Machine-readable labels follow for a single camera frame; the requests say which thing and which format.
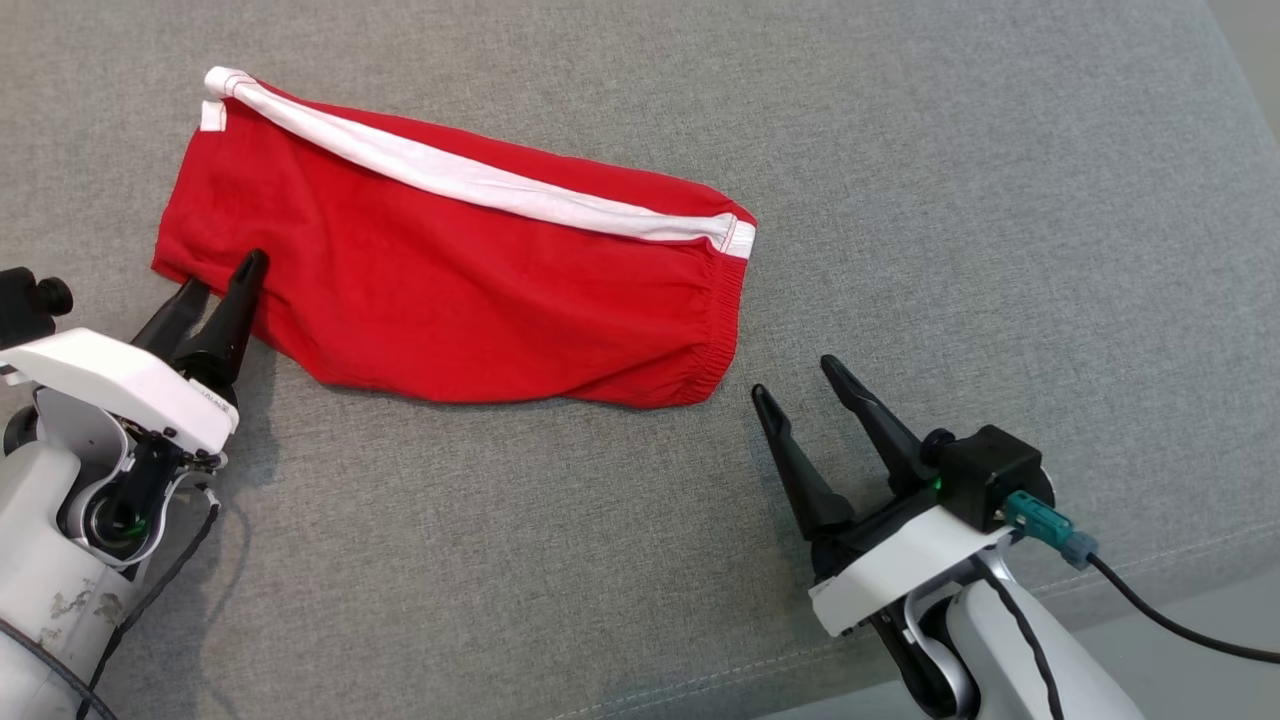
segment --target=red shorts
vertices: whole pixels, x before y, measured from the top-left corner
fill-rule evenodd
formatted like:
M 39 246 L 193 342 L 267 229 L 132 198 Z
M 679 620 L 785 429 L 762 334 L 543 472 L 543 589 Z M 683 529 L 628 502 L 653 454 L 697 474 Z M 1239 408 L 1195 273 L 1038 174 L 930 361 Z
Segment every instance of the red shorts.
M 439 402 L 705 400 L 755 219 L 681 179 L 291 97 L 214 68 L 154 266 L 270 255 L 257 333 L 324 383 Z

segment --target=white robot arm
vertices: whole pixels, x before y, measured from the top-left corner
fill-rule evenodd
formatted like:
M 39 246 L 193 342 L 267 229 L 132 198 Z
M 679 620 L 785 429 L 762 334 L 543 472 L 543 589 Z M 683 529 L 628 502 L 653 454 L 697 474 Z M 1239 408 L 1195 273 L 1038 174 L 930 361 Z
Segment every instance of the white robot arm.
M 205 482 L 239 421 L 232 384 L 266 264 L 246 258 L 200 333 L 186 337 L 209 288 L 191 281 L 131 343 L 50 334 L 51 315 L 70 310 L 65 286 L 0 273 L 0 377 L 33 386 L 0 460 L 0 716 L 113 717 L 86 691 L 159 592 L 140 591 L 170 500 L 205 492 L 197 542 L 216 518 Z
M 1044 541 L 1076 569 L 1096 566 L 1166 629 L 1221 652 L 1280 662 L 1181 628 L 1143 603 L 1053 510 L 1041 452 L 987 425 L 956 439 L 916 437 L 836 357 L 822 369 L 888 468 L 893 497 L 865 515 L 832 492 L 791 438 L 764 386 L 751 398 L 792 514 L 812 544 L 814 612 L 832 635 L 870 625 L 911 697 L 934 719 L 1140 720 L 1115 680 L 1023 589 L 1005 550 Z

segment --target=teal connector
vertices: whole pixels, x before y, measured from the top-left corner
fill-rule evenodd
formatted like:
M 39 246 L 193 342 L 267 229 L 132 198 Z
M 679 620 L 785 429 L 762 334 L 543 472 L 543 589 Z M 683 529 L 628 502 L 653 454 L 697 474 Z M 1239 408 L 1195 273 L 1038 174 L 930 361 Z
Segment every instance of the teal connector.
M 1016 530 L 1043 541 L 1062 553 L 1076 570 L 1089 566 L 1089 553 L 1098 551 L 1098 541 L 1078 532 L 1065 515 L 1036 500 L 1024 491 L 1005 498 L 1005 523 Z

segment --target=black cable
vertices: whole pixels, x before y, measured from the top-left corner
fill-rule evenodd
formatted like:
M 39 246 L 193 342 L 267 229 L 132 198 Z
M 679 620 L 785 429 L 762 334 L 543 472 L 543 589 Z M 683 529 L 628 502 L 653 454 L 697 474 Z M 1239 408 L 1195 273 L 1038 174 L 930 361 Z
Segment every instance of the black cable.
M 47 665 L 49 669 L 54 671 L 54 674 L 61 678 L 64 683 L 70 685 L 70 688 L 76 691 L 77 694 L 84 698 L 83 702 L 81 703 L 81 707 L 83 707 L 86 711 L 90 707 L 92 707 L 93 710 L 97 711 L 100 716 L 102 716 L 102 720 L 119 720 L 115 716 L 115 714 L 111 712 L 111 708 L 108 707 L 105 702 L 102 702 L 102 698 L 97 697 L 97 694 L 93 693 L 93 689 L 86 685 L 84 680 L 81 680 L 76 675 L 76 673 L 72 673 L 70 667 L 63 665 L 61 660 L 54 657 L 51 652 L 41 647 L 40 643 L 37 643 L 36 641 L 28 638 L 26 633 L 23 633 L 18 628 L 10 625 L 9 621 L 5 620 L 4 618 L 0 618 L 0 632 L 13 638 L 13 642 L 20 644 L 23 648 L 26 648 L 27 652 L 40 659 L 40 661 Z
M 1280 652 L 1271 652 L 1266 650 L 1257 650 L 1252 647 L 1231 644 L 1229 642 L 1222 642 L 1211 638 L 1208 635 L 1202 635 L 1196 630 L 1189 630 L 1179 625 L 1178 623 L 1174 623 L 1169 618 L 1165 618 L 1164 615 L 1157 612 L 1155 607 L 1147 605 L 1140 597 L 1138 597 L 1138 593 L 1133 592 L 1133 589 L 1129 585 L 1126 585 L 1124 580 L 1120 579 L 1120 575 L 1116 575 L 1115 570 L 1112 570 L 1106 562 L 1103 562 L 1101 557 L 1091 552 L 1087 556 L 1087 560 L 1089 561 L 1091 565 L 1098 569 L 1098 573 L 1102 573 L 1103 578 L 1111 580 L 1111 584 L 1115 585 L 1117 591 L 1120 591 L 1120 594 L 1125 596 L 1125 600 L 1132 602 L 1133 606 L 1137 607 L 1139 611 L 1142 611 L 1143 615 L 1151 618 L 1152 620 L 1156 621 L 1156 624 L 1169 630 L 1170 633 L 1174 633 L 1175 635 L 1188 639 L 1198 646 L 1203 646 L 1210 650 L 1216 650 L 1219 652 L 1225 652 L 1228 655 L 1234 655 L 1236 657 L 1243 657 L 1245 660 L 1257 660 L 1258 662 L 1280 664 Z
M 191 560 L 191 556 L 196 553 L 196 548 L 198 548 L 200 543 L 202 543 L 205 538 L 209 537 L 209 530 L 214 527 L 214 521 L 218 520 L 218 511 L 221 509 L 223 503 L 218 501 L 218 497 L 214 495 L 214 491 L 209 489 L 209 486 L 204 483 L 196 484 L 195 488 L 204 492 L 205 497 L 209 498 L 209 515 L 205 516 L 205 523 L 200 527 L 200 530 L 196 533 L 196 537 L 191 538 L 191 542 L 187 543 L 187 548 L 182 551 L 182 555 L 179 555 L 178 559 L 173 561 L 173 565 L 170 565 L 169 569 L 165 570 L 164 575 L 160 575 L 160 579 L 156 580 L 156 584 L 151 587 L 151 591 L 147 592 L 147 594 L 142 598 L 141 602 L 138 602 L 138 605 L 133 609 L 133 612 L 129 612 L 129 616 L 125 618 L 123 623 L 116 625 L 115 632 L 113 632 L 110 639 L 106 641 L 106 650 L 102 651 L 102 657 L 97 660 L 97 667 L 93 670 L 93 679 L 90 680 L 88 687 L 86 688 L 90 696 L 93 694 L 93 688 L 97 687 L 97 682 L 102 679 L 102 671 L 106 670 L 106 661 L 110 660 L 111 653 L 115 652 L 115 648 L 120 646 L 120 641 L 124 639 L 124 633 L 129 632 L 129 628 L 132 628 L 138 623 L 138 619 L 142 618 L 142 612 L 147 607 L 151 607 L 151 603 L 155 602 L 157 597 L 160 597 L 160 592 L 165 588 L 165 585 L 168 585 L 170 580 L 178 577 L 178 571 L 182 570 L 182 566 L 186 565 L 187 561 Z M 88 715 L 90 710 L 88 697 L 83 696 L 83 693 L 82 697 L 84 697 L 84 701 L 81 702 L 79 711 L 76 714 L 76 720 L 84 720 L 84 717 Z
M 1005 609 L 1009 614 L 1014 616 L 1018 621 L 1018 629 L 1023 633 L 1023 639 L 1027 644 L 1032 647 L 1032 655 L 1036 656 L 1036 669 L 1039 670 L 1041 678 L 1044 680 L 1044 689 L 1048 692 L 1048 714 L 1053 720 L 1064 720 L 1062 717 L 1062 698 L 1057 694 L 1057 682 L 1053 679 L 1053 671 L 1048 666 L 1048 659 L 1044 657 L 1044 648 L 1041 647 L 1039 639 L 1036 638 L 1034 630 L 1032 630 L 1032 624 L 1027 620 L 1027 615 L 1023 614 L 1023 609 L 1018 606 L 1018 601 L 1014 596 L 1009 593 L 1009 588 L 996 578 L 996 574 L 991 571 L 982 560 L 974 560 L 973 564 L 978 568 L 978 574 L 982 579 L 987 580 L 991 589 L 996 591 L 1000 596 L 1000 602 L 1005 603 Z

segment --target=gray fabric surface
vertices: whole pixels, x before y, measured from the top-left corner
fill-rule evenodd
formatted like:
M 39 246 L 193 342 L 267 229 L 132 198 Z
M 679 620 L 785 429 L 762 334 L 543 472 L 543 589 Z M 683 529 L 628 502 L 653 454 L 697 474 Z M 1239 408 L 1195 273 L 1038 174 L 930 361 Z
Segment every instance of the gray fabric surface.
M 131 336 L 214 64 L 714 186 L 760 220 L 739 356 L 681 410 L 440 407 L 250 348 L 225 521 L 124 642 L 123 717 L 749 717 L 892 676 L 829 641 L 755 427 L 856 503 L 824 387 L 1038 445 L 1155 600 L 1280 561 L 1280 155 L 1187 0 L 6 3 L 0 266 Z M 5 415 L 19 405 L 0 400 Z M 1070 626 L 1120 610 L 1016 559 Z

